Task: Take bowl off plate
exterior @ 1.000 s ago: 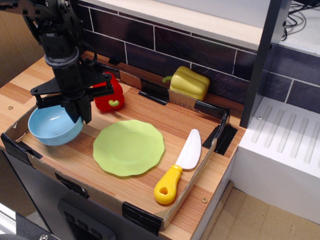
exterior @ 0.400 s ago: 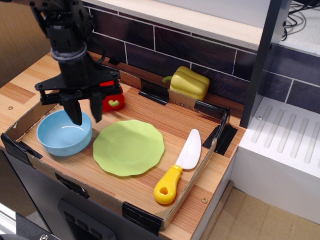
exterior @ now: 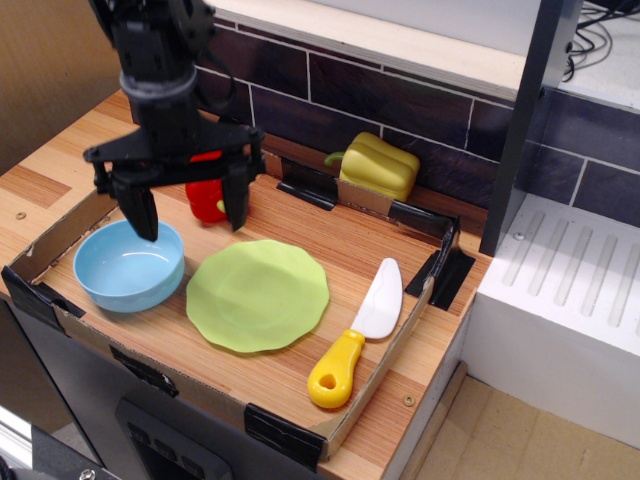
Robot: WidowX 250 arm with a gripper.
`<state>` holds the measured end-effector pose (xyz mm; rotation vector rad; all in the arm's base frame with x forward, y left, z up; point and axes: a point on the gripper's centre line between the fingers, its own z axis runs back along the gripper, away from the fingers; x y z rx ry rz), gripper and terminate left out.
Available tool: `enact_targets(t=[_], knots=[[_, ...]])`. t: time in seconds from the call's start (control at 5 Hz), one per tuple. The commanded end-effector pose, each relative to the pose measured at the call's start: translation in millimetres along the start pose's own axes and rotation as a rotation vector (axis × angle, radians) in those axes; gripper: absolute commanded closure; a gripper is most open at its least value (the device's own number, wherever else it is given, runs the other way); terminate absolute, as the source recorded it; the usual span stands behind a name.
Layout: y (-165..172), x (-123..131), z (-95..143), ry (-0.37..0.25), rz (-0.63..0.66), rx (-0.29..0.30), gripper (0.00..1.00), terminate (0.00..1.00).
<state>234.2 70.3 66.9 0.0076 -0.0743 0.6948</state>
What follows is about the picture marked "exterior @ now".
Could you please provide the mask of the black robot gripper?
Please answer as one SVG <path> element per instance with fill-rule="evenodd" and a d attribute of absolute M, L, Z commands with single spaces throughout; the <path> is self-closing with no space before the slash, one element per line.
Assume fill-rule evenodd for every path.
<path fill-rule="evenodd" d="M 206 97 L 196 84 L 156 90 L 124 85 L 122 91 L 138 128 L 84 151 L 98 192 L 117 200 L 140 238 L 155 242 L 159 220 L 151 188 L 221 179 L 228 220 L 234 231 L 242 228 L 249 184 L 265 172 L 264 132 L 203 116 L 199 107 Z"/>

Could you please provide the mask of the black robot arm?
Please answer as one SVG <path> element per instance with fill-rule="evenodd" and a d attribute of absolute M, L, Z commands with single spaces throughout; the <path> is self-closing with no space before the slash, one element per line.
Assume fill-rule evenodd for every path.
<path fill-rule="evenodd" d="M 98 193 L 115 199 L 135 233 L 158 237 L 152 188 L 219 179 L 233 230 L 244 226 L 249 185 L 264 170 L 263 131 L 202 116 L 196 62 L 228 68 L 208 50 L 215 34 L 204 1 L 94 1 L 96 18 L 116 49 L 120 85 L 139 127 L 91 147 Z"/>

